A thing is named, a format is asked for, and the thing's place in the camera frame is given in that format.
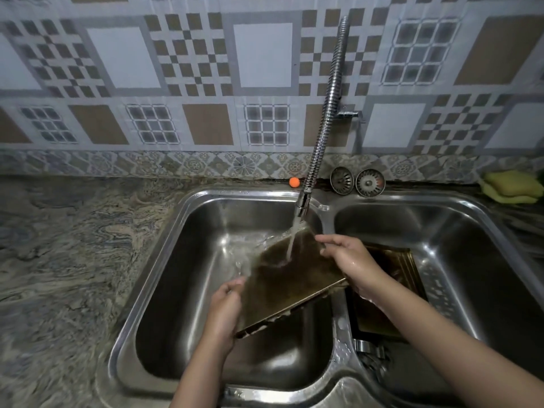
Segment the sponge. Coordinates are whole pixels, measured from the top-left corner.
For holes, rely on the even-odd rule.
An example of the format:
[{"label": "sponge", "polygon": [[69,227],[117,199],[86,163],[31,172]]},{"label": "sponge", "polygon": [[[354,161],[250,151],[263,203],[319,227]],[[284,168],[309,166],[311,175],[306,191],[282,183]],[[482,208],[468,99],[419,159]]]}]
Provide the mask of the sponge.
[{"label": "sponge", "polygon": [[535,197],[531,197],[531,196],[525,196],[525,195],[520,195],[520,196],[503,196],[503,195],[500,195],[493,186],[491,186],[490,184],[486,183],[485,181],[483,180],[479,180],[478,183],[480,184],[481,186],[481,191],[484,193],[484,195],[487,195],[489,196],[490,198],[492,198],[494,201],[496,202],[499,202],[499,203],[507,203],[507,204],[516,204],[516,203],[536,203],[536,201],[538,200],[537,198]]},{"label": "sponge", "polygon": [[538,199],[544,195],[544,186],[528,173],[508,170],[486,173],[483,178],[502,196],[530,196]]}]

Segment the countertop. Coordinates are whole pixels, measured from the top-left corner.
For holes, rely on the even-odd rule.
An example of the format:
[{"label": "countertop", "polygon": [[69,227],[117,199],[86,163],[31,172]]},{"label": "countertop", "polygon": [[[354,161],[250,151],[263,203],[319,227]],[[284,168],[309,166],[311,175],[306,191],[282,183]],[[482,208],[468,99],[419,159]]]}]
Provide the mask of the countertop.
[{"label": "countertop", "polygon": [[[97,358],[176,201],[202,185],[278,183],[0,177],[0,406],[102,406]],[[414,187],[479,198],[544,267],[544,205],[499,205],[477,186],[388,184]]]}]

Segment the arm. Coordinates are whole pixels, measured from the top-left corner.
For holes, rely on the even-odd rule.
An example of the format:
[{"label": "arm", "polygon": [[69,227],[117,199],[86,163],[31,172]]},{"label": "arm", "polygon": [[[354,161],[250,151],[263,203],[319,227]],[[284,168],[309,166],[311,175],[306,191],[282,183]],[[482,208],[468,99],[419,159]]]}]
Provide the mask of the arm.
[{"label": "arm", "polygon": [[234,345],[245,279],[224,283],[212,296],[204,332],[183,372],[170,408],[213,408],[223,364]]},{"label": "arm", "polygon": [[544,382],[450,322],[377,265],[362,242],[317,235],[359,295],[374,302],[402,335],[475,408],[544,406]]}]

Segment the sink strainer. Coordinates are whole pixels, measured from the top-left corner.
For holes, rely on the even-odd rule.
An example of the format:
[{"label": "sink strainer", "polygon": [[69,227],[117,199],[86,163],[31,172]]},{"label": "sink strainer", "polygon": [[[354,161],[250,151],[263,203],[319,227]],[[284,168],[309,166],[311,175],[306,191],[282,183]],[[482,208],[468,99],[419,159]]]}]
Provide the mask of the sink strainer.
[{"label": "sink strainer", "polygon": [[347,167],[339,166],[331,172],[332,190],[339,195],[349,195],[353,190],[353,175]]},{"label": "sink strainer", "polygon": [[376,197],[385,189],[385,178],[376,169],[366,169],[357,175],[355,188],[361,196]]}]

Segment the orange ball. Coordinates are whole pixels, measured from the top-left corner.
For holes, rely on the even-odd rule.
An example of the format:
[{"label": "orange ball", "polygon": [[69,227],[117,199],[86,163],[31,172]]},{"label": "orange ball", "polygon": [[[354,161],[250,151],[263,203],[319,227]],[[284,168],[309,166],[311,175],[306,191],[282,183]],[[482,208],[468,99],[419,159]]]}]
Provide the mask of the orange ball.
[{"label": "orange ball", "polygon": [[300,180],[297,177],[292,177],[289,179],[289,186],[292,188],[297,188],[300,186]]}]

